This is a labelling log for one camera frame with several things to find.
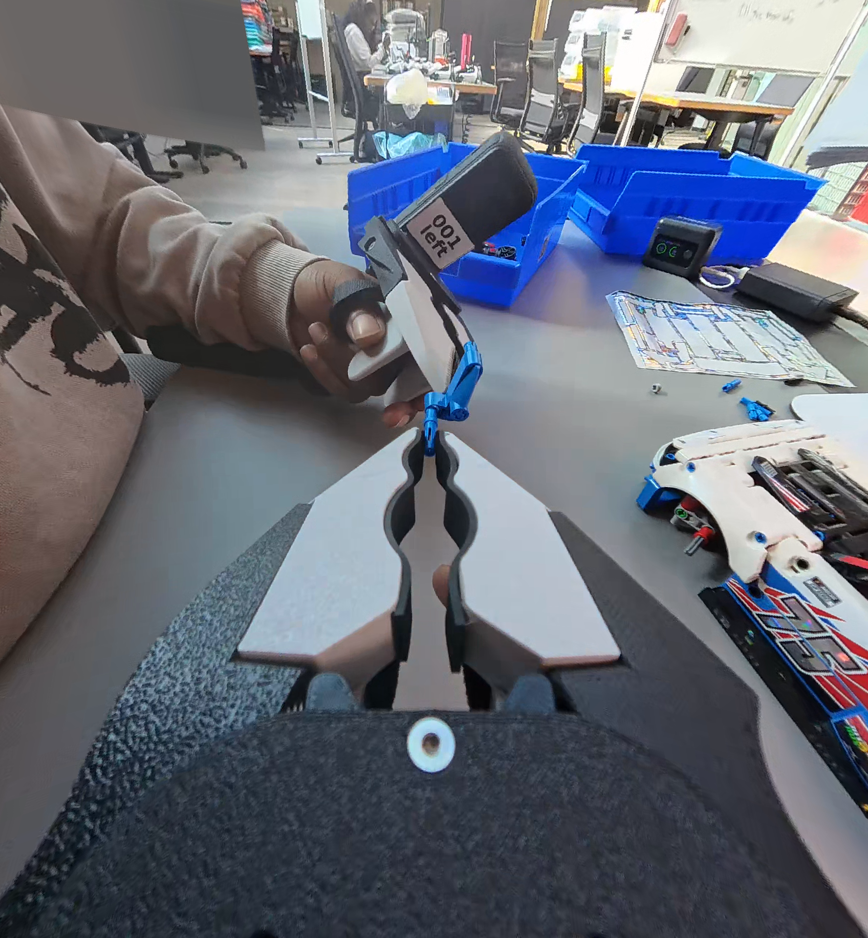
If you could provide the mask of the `grey desk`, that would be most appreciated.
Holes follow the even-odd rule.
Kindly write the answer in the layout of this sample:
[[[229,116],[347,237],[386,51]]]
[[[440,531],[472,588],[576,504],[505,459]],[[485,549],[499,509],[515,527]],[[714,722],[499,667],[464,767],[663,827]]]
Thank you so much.
[[[612,291],[698,297],[604,257],[572,225],[513,307],[464,319],[485,374],[464,441],[565,513],[756,692],[764,756],[806,846],[868,934],[868,822],[698,599],[720,575],[635,499],[655,450],[741,422],[721,381],[638,369]],[[207,370],[147,412],[103,521],[0,666],[0,895],[58,815],[115,699],[155,639],[278,522],[385,446],[370,406]]]

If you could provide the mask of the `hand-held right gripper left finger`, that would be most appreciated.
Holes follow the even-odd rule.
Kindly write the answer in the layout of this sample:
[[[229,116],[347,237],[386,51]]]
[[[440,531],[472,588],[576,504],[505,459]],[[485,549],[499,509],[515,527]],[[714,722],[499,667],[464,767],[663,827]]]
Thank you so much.
[[[368,709],[390,710],[412,639],[412,572],[401,544],[424,473],[417,428],[307,507],[241,637],[240,661],[338,674]]]

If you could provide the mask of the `person's beige sweatshirt torso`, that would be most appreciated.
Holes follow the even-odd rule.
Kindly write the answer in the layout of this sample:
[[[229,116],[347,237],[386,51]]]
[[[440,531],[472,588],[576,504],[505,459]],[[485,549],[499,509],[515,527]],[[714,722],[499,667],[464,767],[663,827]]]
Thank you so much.
[[[0,106],[0,663],[76,562],[143,399],[120,322],[110,183],[122,159],[76,123]]]

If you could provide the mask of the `black power adapter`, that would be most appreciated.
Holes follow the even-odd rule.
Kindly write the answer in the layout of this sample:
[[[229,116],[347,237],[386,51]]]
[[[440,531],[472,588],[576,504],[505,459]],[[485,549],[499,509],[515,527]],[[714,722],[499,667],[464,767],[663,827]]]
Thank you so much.
[[[858,297],[852,288],[779,263],[748,268],[734,291],[772,310],[816,323],[843,316]]]

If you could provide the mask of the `wide blue storage bin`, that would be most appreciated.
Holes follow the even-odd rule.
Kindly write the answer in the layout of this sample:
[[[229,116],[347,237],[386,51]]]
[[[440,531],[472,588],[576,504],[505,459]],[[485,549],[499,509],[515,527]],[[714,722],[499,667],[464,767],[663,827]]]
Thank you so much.
[[[641,257],[663,217],[721,228],[711,259],[764,261],[825,181],[735,153],[585,145],[570,220],[603,252]]]

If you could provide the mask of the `wooden office table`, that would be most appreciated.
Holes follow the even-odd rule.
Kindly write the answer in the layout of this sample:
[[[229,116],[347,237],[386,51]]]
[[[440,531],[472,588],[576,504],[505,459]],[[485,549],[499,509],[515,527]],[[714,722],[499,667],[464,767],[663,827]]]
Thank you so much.
[[[775,133],[795,110],[795,105],[712,97],[688,91],[636,92],[608,86],[604,88],[604,99],[631,103],[618,131],[619,146],[650,146],[652,140],[659,144],[665,129],[678,115],[691,113],[711,125],[705,149],[720,150],[731,126],[753,125],[749,147],[744,152],[762,158],[768,158],[769,142],[775,138],[774,135],[765,137],[767,130]]]

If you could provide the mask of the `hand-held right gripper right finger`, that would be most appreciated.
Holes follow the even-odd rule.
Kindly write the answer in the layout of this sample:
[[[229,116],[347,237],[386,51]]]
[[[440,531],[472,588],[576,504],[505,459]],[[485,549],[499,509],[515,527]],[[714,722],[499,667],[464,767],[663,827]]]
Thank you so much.
[[[620,659],[550,510],[451,432],[435,466],[443,525],[456,546],[444,632],[468,705],[496,705],[528,675]]]

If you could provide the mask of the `blue angled brick beam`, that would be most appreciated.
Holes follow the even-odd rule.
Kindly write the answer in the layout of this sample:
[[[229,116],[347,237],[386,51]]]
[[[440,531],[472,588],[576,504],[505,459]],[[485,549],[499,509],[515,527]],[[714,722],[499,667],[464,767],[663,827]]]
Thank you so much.
[[[431,391],[425,397],[425,425],[440,421],[463,422],[470,416],[470,403],[483,373],[483,360],[474,341],[464,344],[463,354],[444,392]]]

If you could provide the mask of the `brick race car model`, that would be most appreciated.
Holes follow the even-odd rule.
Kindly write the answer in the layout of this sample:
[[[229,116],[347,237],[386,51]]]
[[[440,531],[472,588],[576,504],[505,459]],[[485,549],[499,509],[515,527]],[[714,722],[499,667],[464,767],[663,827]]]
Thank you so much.
[[[806,421],[656,452],[639,507],[726,556],[699,597],[868,817],[868,469]]]

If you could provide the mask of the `stack of coloured cloths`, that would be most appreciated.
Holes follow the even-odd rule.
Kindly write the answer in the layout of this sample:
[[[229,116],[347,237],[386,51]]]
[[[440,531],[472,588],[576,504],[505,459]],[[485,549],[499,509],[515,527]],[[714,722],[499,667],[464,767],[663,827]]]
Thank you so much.
[[[258,57],[271,56],[274,43],[274,19],[266,1],[241,1],[241,13],[249,52]]]

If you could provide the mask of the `stack of clear storage boxes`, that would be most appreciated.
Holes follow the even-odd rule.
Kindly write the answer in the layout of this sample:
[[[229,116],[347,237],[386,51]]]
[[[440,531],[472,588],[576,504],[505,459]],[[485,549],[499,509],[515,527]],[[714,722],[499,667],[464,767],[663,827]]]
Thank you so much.
[[[560,81],[577,82],[582,77],[585,40],[605,38],[604,79],[608,86],[615,68],[619,78],[634,80],[651,53],[662,28],[663,15],[631,7],[587,7],[574,11],[568,21],[564,55],[558,69]]]

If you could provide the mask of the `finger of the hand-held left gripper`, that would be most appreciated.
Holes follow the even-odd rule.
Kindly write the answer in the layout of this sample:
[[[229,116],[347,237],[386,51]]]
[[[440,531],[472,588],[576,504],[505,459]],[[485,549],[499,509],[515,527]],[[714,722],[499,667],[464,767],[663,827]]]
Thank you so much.
[[[410,360],[386,391],[387,398],[445,392],[460,356],[435,308],[430,288],[410,262],[403,261],[403,266],[404,279],[387,296],[386,308],[407,347],[403,357]]]
[[[474,341],[462,318],[462,307],[452,297],[440,297],[440,322],[454,351],[454,360],[463,358],[465,347]]]

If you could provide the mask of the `person's left hand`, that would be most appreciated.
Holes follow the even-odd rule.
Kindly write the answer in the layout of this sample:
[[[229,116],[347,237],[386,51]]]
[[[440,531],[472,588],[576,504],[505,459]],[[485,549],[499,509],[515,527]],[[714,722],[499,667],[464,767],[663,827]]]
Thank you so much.
[[[391,362],[360,381],[348,378],[348,365],[356,351],[373,352],[385,339],[386,324],[368,308],[353,309],[347,320],[347,338],[334,333],[330,323],[335,289],[366,275],[354,267],[329,259],[318,260],[297,276],[287,325],[292,342],[313,378],[329,394],[350,404],[383,396],[401,371]]]

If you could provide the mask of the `large whiteboard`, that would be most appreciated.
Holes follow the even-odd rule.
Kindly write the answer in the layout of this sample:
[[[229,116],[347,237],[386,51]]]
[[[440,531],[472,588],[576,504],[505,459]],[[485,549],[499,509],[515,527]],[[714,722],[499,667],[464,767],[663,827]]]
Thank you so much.
[[[862,1],[682,1],[689,29],[657,61],[756,71],[825,73],[857,22]]]

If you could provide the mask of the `black power bank with display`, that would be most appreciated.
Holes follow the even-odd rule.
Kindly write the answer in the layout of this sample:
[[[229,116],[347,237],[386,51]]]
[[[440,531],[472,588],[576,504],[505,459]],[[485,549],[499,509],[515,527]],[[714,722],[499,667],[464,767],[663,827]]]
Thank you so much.
[[[723,232],[719,224],[681,216],[662,217],[640,263],[653,270],[698,280]]]

